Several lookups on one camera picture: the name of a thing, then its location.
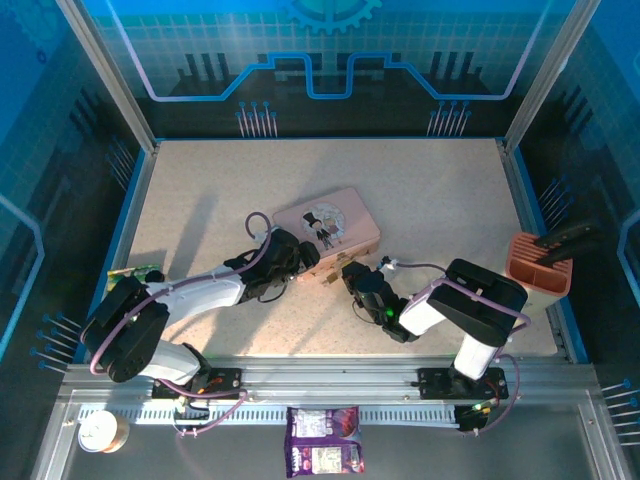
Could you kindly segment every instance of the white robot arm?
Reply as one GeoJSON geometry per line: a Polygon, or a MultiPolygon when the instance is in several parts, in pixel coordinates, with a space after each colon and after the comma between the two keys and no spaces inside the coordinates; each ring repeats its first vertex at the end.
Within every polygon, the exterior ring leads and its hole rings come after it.
{"type": "Polygon", "coordinates": [[[320,255],[312,243],[301,243],[270,225],[268,232],[259,250],[227,260],[205,275],[145,284],[135,277],[120,280],[80,337],[93,355],[91,371],[97,373],[100,365],[115,382],[144,375],[201,390],[208,381],[208,362],[188,344],[161,340],[162,332],[187,316],[259,299],[268,288],[284,287],[317,265],[320,255]]]}
{"type": "Polygon", "coordinates": [[[390,262],[383,259],[375,271],[359,263],[347,265],[342,270],[347,289],[396,341],[414,341],[444,319],[460,327],[466,335],[451,369],[452,384],[460,390],[478,382],[509,337],[531,322],[520,312],[527,301],[524,288],[490,270],[456,259],[442,278],[404,299],[384,279],[390,262]]]}

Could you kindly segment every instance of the snack bag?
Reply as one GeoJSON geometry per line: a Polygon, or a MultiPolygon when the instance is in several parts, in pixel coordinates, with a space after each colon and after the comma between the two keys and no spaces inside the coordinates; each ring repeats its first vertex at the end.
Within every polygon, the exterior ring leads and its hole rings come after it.
{"type": "Polygon", "coordinates": [[[364,473],[358,407],[287,409],[284,441],[287,478],[323,473],[364,473]]]}

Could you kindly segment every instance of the pink wooden box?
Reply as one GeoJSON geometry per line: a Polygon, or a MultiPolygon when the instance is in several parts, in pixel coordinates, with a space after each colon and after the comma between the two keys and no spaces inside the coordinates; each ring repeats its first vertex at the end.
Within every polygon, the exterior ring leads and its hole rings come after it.
{"type": "Polygon", "coordinates": [[[344,265],[375,252],[380,241],[380,229],[353,187],[278,212],[273,220],[318,248],[320,263],[299,277],[303,280],[320,277],[332,283],[344,265]]]}

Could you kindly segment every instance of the orange container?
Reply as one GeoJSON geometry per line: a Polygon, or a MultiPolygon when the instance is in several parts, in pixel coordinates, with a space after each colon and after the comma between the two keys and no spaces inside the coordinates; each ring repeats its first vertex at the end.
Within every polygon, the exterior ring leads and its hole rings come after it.
{"type": "Polygon", "coordinates": [[[569,293],[573,260],[556,262],[552,267],[536,263],[549,250],[536,247],[539,237],[530,233],[517,233],[511,239],[507,254],[506,276],[522,285],[529,294],[525,310],[543,310],[569,293]]]}

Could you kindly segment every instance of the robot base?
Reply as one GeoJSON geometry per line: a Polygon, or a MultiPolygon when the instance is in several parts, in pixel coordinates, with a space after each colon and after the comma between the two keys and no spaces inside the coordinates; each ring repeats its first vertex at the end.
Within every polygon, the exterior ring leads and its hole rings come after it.
{"type": "MultiPolygon", "coordinates": [[[[228,390],[236,390],[242,386],[242,370],[239,368],[211,368],[209,372],[209,378],[204,382],[206,386],[206,393],[226,392],[228,390]]],[[[155,381],[153,383],[153,390],[151,391],[151,398],[154,400],[175,400],[180,396],[179,393],[166,387],[164,384],[155,381]]],[[[237,400],[240,398],[239,394],[229,395],[227,397],[220,397],[221,399],[237,400]]]]}
{"type": "Polygon", "coordinates": [[[509,390],[501,368],[488,368],[477,382],[452,374],[452,368],[420,368],[414,386],[420,389],[422,400],[491,400],[509,398],[509,390]]]}

